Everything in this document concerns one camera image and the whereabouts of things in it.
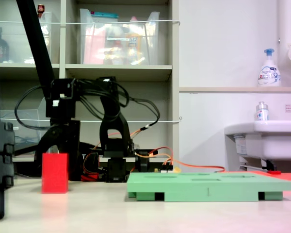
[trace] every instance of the white sink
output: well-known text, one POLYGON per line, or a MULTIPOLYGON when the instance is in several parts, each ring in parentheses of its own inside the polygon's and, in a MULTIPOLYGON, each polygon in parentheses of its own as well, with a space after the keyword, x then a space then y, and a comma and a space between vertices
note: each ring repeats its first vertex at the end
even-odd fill
POLYGON ((266 160, 291 160, 291 121, 253 121, 225 128, 235 138, 242 157, 266 160))

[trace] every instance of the shelf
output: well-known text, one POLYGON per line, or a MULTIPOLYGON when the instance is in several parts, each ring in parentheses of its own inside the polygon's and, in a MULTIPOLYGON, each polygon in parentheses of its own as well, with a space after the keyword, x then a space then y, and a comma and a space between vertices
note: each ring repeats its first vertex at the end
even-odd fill
MULTIPOLYGON (((125 158, 127 163, 134 163, 135 158, 125 158)), ((109 158, 99 158, 101 163, 106 163, 109 158)), ((163 163, 167 160, 167 158, 150 158, 150 163, 163 163)))
MULTIPOLYGON (((52 64, 55 77, 59 77, 59 64, 52 64)), ((0 63, 0 81, 37 81, 35 64, 0 63)))
MULTIPOLYGON (((109 158, 99 158, 101 163, 106 163, 109 158)), ((126 162, 134 163, 135 158, 125 158, 126 162)), ((166 161, 167 158, 150 158, 150 163, 163 163, 166 161)), ((32 156, 17 156, 13 158, 13 162, 33 162, 34 155, 32 156)))
POLYGON ((79 4, 103 5, 167 5, 169 0, 77 0, 79 4))
POLYGON ((291 87, 180 87, 181 93, 291 93, 291 87))
POLYGON ((13 162, 33 162, 34 155, 31 156, 16 156, 12 158, 13 162))
POLYGON ((96 79, 115 76, 117 81, 165 82, 169 79, 172 66, 130 65, 78 65, 67 64, 68 76, 77 79, 96 79))

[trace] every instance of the small bottle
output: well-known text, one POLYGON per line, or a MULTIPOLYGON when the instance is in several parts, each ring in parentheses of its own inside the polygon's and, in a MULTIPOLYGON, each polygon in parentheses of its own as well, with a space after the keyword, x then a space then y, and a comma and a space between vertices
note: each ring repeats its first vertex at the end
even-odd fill
POLYGON ((278 67, 275 65, 272 59, 272 53, 275 50, 267 49, 264 50, 266 53, 266 61, 261 68, 259 78, 258 78, 258 87, 262 86, 281 86, 281 76, 278 67))
POLYGON ((269 120, 267 104, 265 104, 264 102, 259 102, 256 109, 256 120, 269 120))
POLYGON ((131 23, 129 25, 129 33, 127 34, 127 38, 129 39, 128 42, 128 61, 130 65, 138 65, 139 64, 139 55, 140 55, 140 40, 141 37, 138 33, 136 33, 137 28, 137 22, 135 16, 131 17, 130 22, 136 22, 131 23))
POLYGON ((44 13, 44 11, 45 11, 45 6, 43 4, 39 4, 38 9, 37 9, 39 20, 42 17, 42 14, 44 13))
POLYGON ((2 27, 0 27, 0 63, 9 60, 9 45, 2 39, 2 27))

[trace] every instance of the hand soap bottle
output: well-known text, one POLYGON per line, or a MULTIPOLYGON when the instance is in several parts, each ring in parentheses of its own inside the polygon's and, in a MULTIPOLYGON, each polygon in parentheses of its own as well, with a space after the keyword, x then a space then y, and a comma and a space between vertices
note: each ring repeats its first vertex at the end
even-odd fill
POLYGON ((267 59, 260 71, 258 86, 281 86, 280 72, 272 59, 273 52, 273 49, 264 50, 267 59))

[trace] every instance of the dark bottle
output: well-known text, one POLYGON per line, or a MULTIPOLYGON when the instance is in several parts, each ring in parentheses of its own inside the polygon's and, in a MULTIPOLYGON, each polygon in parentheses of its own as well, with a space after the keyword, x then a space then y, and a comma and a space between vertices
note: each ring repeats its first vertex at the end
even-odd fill
POLYGON ((44 5, 43 4, 39 4, 38 5, 38 9, 37 9, 39 20, 40 20, 42 14, 44 13, 44 11, 45 11, 44 5))
POLYGON ((9 60, 9 45, 2 39, 2 27, 0 27, 0 63, 9 60))

